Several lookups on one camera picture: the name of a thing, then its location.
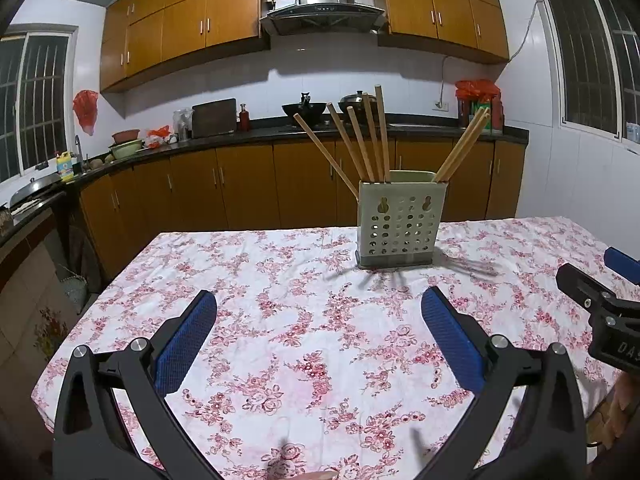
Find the range hood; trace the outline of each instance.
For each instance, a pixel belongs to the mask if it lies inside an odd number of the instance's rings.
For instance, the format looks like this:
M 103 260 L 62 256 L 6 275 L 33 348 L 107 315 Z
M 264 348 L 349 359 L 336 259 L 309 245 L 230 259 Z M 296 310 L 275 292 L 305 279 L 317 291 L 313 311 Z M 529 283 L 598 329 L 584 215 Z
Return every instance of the range hood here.
M 386 23 L 385 11 L 347 0 L 300 0 L 300 4 L 271 11 L 260 20 L 269 34 L 304 32 L 377 32 Z

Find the blue textured pad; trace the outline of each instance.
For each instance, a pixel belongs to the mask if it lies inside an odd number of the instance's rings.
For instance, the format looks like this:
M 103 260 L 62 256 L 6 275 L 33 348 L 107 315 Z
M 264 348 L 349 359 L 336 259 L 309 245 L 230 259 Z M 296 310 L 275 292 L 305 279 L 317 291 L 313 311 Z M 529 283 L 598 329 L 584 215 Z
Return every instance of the blue textured pad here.
M 634 285 L 640 285 L 640 262 L 610 247 L 604 252 L 604 264 Z
M 477 396 L 484 387 L 482 356 L 433 290 L 425 291 L 420 306 L 422 318 L 458 384 Z
M 191 364 L 216 322 L 216 298 L 204 294 L 156 359 L 154 388 L 164 397 L 180 388 Z

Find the screw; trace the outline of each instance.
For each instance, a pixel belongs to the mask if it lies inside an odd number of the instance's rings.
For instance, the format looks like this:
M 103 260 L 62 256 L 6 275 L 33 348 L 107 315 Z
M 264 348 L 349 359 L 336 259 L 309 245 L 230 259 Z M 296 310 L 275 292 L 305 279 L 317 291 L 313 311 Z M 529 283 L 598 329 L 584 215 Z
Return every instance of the screw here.
M 143 351 L 146 348 L 146 339 L 143 337 L 139 337 L 137 339 L 134 339 L 131 342 L 131 349 L 134 352 L 140 352 Z
M 554 351 L 554 354 L 566 354 L 566 348 L 562 345 L 562 343 L 551 343 L 551 349 Z
M 84 357 L 84 354 L 86 354 L 86 346 L 80 345 L 74 349 L 74 357 Z
M 509 340 L 503 335 L 494 335 L 491 338 L 491 344 L 496 348 L 507 348 L 507 346 L 509 346 Z

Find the utensil holder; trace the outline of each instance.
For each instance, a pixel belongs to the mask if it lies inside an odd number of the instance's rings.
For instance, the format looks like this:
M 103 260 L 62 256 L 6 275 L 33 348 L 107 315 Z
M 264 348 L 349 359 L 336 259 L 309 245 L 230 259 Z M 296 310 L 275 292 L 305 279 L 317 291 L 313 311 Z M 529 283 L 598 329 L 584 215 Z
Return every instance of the utensil holder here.
M 391 171 L 391 183 L 360 182 L 358 249 L 361 269 L 431 264 L 446 182 L 431 171 Z

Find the floral tablecloth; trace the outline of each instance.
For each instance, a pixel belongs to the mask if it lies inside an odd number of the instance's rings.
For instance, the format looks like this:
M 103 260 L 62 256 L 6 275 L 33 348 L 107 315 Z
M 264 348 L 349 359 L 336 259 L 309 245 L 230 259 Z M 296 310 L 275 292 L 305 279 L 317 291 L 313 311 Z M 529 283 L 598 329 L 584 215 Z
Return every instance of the floral tablecloth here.
M 562 342 L 585 412 L 616 371 L 587 354 L 588 315 L 556 288 L 571 262 L 619 297 L 634 287 L 604 267 L 606 249 L 565 218 L 441 224 L 434 264 L 359 270 L 356 229 L 161 234 L 111 283 L 53 357 L 32 397 L 48 427 L 68 358 L 151 337 L 201 289 L 218 319 L 181 389 L 166 402 L 228 479 L 413 478 L 444 443 L 472 394 L 460 389 L 420 315 L 437 285 L 487 333 L 516 346 Z M 500 452 L 519 388 L 482 460 Z M 126 395 L 117 392 L 142 457 L 160 466 Z

